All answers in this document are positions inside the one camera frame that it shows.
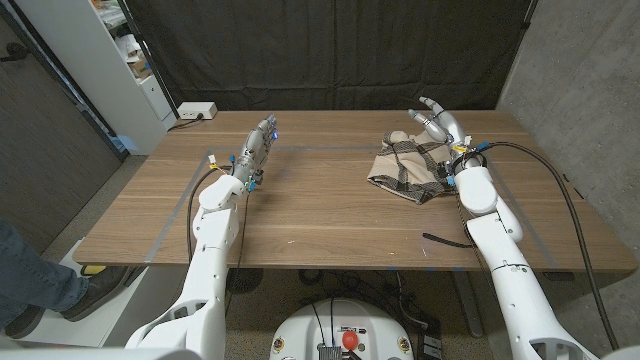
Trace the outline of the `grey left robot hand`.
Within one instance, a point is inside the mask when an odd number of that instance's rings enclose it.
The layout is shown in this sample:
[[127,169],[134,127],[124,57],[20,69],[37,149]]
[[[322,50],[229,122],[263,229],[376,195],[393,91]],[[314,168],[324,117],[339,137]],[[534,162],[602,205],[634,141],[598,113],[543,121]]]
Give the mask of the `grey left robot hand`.
[[262,182],[263,167],[277,138],[277,119],[270,113],[249,132],[239,157],[233,163],[231,175],[247,187],[251,187],[253,183],[259,185]]

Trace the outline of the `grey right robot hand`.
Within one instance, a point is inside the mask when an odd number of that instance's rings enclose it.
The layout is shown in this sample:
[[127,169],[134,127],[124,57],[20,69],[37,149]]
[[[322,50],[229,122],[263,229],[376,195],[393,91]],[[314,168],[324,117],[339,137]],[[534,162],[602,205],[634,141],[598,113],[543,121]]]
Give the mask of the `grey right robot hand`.
[[458,120],[438,102],[431,98],[420,97],[419,102],[426,105],[432,113],[422,113],[408,109],[409,117],[421,124],[427,134],[436,142],[447,146],[454,174],[471,167],[485,167],[486,160],[470,146],[470,137]]

